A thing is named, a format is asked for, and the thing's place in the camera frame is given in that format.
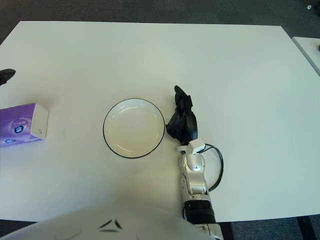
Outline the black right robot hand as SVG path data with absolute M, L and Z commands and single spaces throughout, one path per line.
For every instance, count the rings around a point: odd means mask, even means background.
M 187 95 L 178 85 L 174 86 L 175 110 L 169 122 L 165 125 L 166 132 L 177 139 L 182 146 L 198 138 L 198 125 L 195 114 L 192 111 L 193 103 L 190 95 Z

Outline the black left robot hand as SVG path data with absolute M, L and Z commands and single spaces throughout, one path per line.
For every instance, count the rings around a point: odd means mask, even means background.
M 14 69 L 8 68 L 0 71 L 0 85 L 5 84 L 9 79 L 15 75 L 16 71 Z

